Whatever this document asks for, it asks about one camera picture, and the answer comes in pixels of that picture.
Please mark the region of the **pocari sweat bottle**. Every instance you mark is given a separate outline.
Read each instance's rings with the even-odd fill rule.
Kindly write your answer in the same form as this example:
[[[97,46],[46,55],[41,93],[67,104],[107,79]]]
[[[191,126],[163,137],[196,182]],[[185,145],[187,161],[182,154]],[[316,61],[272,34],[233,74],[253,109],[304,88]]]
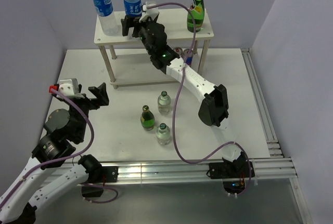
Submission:
[[[142,2],[141,0],[123,0],[125,14],[131,17],[142,16]]]
[[[111,0],[93,0],[102,31],[112,36],[118,32],[118,25]]]

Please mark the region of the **green bottle gold neck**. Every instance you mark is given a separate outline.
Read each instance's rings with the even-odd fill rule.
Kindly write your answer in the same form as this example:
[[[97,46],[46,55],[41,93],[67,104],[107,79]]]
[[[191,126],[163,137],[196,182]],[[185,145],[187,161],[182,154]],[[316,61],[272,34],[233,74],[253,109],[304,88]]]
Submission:
[[[155,117],[154,114],[150,111],[148,105],[144,105],[142,108],[142,114],[140,117],[140,122],[145,130],[153,130],[155,127]]]

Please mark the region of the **green glass bottle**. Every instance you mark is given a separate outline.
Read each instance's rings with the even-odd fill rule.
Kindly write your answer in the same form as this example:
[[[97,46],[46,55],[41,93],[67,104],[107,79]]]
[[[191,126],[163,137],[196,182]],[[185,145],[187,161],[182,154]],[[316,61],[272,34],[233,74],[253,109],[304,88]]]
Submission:
[[[194,17],[195,24],[193,24],[192,17],[190,14],[187,15],[187,29],[190,32],[199,32],[203,25],[204,16],[205,16],[205,8],[203,0],[193,0],[192,4],[189,8],[192,16]]]

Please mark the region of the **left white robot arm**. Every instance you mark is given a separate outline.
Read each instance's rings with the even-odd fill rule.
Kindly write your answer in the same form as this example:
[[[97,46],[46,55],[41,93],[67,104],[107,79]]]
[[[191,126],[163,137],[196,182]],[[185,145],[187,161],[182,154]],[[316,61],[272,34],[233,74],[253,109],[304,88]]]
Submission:
[[[100,162],[84,148],[76,153],[75,145],[84,141],[85,130],[94,130],[88,119],[91,110],[108,106],[106,84],[91,86],[90,99],[81,85],[51,85],[49,92],[69,108],[54,110],[44,124],[46,135],[32,151],[25,168],[1,196],[1,223],[34,223],[36,213],[52,199],[81,183],[102,179]]]

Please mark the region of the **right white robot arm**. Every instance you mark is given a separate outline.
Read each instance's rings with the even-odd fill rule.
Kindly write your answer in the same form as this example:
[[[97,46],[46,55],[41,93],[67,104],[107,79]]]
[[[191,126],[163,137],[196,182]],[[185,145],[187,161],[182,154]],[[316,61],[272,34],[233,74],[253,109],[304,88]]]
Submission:
[[[153,66],[164,74],[180,82],[200,102],[198,116],[210,126],[218,139],[224,143],[219,146],[223,152],[221,171],[228,178],[254,176],[254,170],[244,148],[236,142],[236,137],[228,122],[229,105],[227,89],[205,80],[189,67],[184,59],[167,44],[164,25],[156,17],[142,20],[139,17],[125,16],[121,19],[122,34],[127,36],[133,28],[132,36],[139,38],[147,50]]]

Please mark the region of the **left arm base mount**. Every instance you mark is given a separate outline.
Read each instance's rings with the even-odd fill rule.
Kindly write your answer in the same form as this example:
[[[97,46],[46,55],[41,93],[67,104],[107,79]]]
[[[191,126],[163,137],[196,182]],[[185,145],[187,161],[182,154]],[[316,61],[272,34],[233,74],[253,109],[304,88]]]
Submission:
[[[81,187],[81,195],[84,198],[95,199],[102,196],[106,186],[106,183],[117,182],[118,178],[118,166],[102,166],[101,168],[92,172],[89,175],[85,184],[89,186]]]

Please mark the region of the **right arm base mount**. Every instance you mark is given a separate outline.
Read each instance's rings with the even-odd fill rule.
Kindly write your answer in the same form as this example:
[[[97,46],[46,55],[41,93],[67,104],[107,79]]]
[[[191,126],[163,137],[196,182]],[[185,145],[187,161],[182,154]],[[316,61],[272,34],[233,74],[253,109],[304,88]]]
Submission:
[[[240,165],[229,161],[209,163],[206,176],[210,179],[232,179],[232,181],[224,182],[223,188],[227,193],[239,194],[246,188],[246,178],[249,178],[249,176],[255,177],[252,163],[250,163],[250,168],[251,170],[249,170],[247,162],[243,162]]]

